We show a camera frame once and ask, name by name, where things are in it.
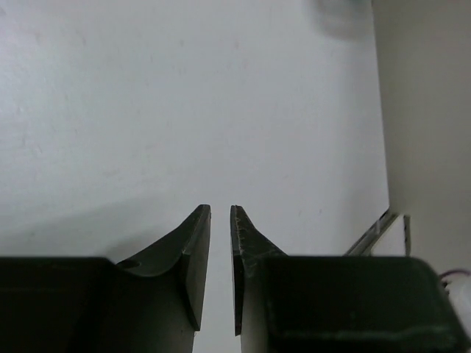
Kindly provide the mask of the aluminium table rail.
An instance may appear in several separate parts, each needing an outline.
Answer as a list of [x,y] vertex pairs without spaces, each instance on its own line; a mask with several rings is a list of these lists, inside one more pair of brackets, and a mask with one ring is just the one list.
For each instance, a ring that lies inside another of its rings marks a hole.
[[411,217],[387,210],[344,254],[400,256],[411,254]]

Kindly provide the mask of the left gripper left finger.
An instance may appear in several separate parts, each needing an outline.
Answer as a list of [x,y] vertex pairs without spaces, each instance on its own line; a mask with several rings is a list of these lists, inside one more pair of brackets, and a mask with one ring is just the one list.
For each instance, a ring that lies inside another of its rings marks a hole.
[[191,352],[200,331],[210,206],[121,261],[110,300],[111,352]]

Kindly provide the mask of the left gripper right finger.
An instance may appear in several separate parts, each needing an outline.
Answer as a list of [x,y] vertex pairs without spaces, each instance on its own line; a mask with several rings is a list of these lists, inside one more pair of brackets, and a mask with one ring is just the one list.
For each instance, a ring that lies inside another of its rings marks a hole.
[[285,257],[279,247],[258,231],[245,209],[230,208],[235,335],[242,352],[268,352],[261,263],[267,257]]

